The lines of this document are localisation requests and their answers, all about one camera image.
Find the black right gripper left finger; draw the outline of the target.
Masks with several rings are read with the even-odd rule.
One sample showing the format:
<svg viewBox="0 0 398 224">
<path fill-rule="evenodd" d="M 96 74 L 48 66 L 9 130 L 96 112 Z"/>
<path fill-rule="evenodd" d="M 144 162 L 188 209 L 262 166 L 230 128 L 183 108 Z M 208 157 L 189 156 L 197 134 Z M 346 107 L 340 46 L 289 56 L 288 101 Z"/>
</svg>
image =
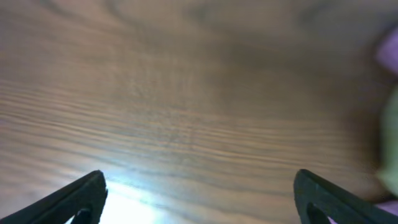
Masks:
<svg viewBox="0 0 398 224">
<path fill-rule="evenodd" d="M 108 191 L 104 174 L 95 170 L 18 212 L 3 224 L 98 224 Z"/>
</svg>

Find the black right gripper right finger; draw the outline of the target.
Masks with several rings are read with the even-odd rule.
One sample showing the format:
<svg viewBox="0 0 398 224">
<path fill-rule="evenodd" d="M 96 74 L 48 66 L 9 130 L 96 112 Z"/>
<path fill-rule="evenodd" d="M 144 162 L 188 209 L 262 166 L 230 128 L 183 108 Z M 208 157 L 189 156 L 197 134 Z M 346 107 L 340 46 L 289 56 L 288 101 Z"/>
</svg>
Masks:
<svg viewBox="0 0 398 224">
<path fill-rule="evenodd" d="M 397 224 L 397 215 L 365 202 L 306 169 L 296 173 L 294 200 L 302 224 L 329 224 L 331 221 Z"/>
</svg>

